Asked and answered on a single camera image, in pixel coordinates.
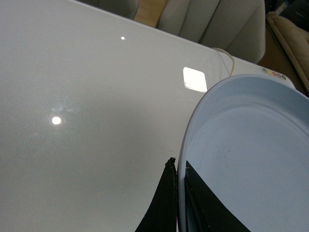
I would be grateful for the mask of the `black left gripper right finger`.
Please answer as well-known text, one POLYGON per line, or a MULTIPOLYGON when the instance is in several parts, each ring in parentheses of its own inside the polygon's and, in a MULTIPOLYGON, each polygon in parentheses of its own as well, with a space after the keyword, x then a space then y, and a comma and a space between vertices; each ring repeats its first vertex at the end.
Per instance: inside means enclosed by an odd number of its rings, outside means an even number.
POLYGON ((186 162, 185 206, 188 232, 248 232, 186 162))

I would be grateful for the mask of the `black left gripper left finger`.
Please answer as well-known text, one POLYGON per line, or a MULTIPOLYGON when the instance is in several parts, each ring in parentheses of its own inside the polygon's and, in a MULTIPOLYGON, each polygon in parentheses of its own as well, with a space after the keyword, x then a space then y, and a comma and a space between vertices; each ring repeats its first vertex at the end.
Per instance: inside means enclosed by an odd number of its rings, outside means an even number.
POLYGON ((136 228, 137 232, 175 232, 178 215, 178 176, 175 158, 165 163, 150 206, 136 228))

